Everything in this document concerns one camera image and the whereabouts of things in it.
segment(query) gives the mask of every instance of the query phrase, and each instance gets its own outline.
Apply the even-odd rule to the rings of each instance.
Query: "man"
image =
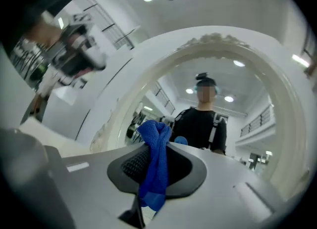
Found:
[[[208,148],[212,152],[225,155],[227,129],[225,120],[212,110],[217,94],[216,82],[206,73],[196,77],[198,107],[181,112],[175,119],[171,141],[183,136],[188,145]]]

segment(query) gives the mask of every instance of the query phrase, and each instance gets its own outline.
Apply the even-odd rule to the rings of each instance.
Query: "black shirt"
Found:
[[[171,141],[173,142],[177,136],[183,136],[187,139],[188,145],[196,148],[208,148],[211,151],[225,151],[225,143],[227,138],[227,127],[225,120],[222,119],[213,138],[213,142],[209,142],[211,129],[213,127],[214,111],[200,111],[195,108],[187,109],[180,119],[176,117],[173,127]]]

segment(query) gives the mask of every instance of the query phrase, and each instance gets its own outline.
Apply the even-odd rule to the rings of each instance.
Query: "ceiling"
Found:
[[[234,26],[283,40],[288,0],[126,0],[150,37],[188,27]]]
[[[158,110],[158,108],[156,108],[154,106],[154,104],[146,96],[143,97],[142,102],[143,102],[143,107],[147,106],[147,107],[151,108],[152,111],[147,110],[145,108],[142,108],[142,110],[146,111],[149,114],[153,114],[153,115],[155,115],[157,117],[162,117],[163,116],[163,114]]]
[[[226,58],[194,59],[178,65],[166,77],[178,99],[195,104],[198,102],[197,95],[186,93],[186,89],[194,89],[195,76],[202,72],[208,72],[208,77],[215,79],[220,88],[214,104],[216,107],[247,113],[249,104],[264,89],[262,82],[247,67],[238,67],[232,59]],[[227,95],[234,101],[225,101]]]

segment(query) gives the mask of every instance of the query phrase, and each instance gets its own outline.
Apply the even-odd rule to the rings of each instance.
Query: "blue object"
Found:
[[[166,144],[171,135],[171,128],[165,123],[148,120],[138,128],[144,142],[150,147],[151,162],[145,180],[139,188],[142,207],[149,206],[158,211],[165,202],[168,185]]]
[[[188,141],[185,137],[183,136],[178,136],[174,139],[174,142],[175,143],[178,143],[178,144],[185,144],[185,145],[188,145]]]
[[[220,88],[215,86],[214,89],[216,90],[216,96],[215,97],[217,97],[217,94],[220,94]],[[195,91],[195,93],[197,93],[197,86],[194,86],[194,91]]]

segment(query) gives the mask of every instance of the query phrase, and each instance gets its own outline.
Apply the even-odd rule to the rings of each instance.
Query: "balcony railing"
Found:
[[[98,4],[96,0],[74,0],[74,2],[94,19],[94,23],[101,29],[102,33],[111,41],[111,43],[119,49],[123,45],[127,45],[129,49],[134,46],[129,40],[128,34],[118,27],[110,15]]]
[[[10,60],[14,68],[31,88],[37,86],[46,71],[48,63],[44,59],[43,53],[45,51],[43,45],[29,43],[21,38],[10,54]]]
[[[165,94],[165,92],[162,89],[162,87],[160,86],[160,84],[158,82],[156,82],[154,87],[151,90],[155,94],[157,99],[160,101],[160,103],[162,103],[164,108],[168,111],[168,113],[173,114],[175,107],[170,102],[168,96]]]
[[[272,105],[270,104],[258,117],[256,117],[256,119],[254,119],[251,123],[243,127],[241,129],[240,137],[243,137],[246,134],[251,133],[252,131],[266,124],[271,119],[271,108]]]

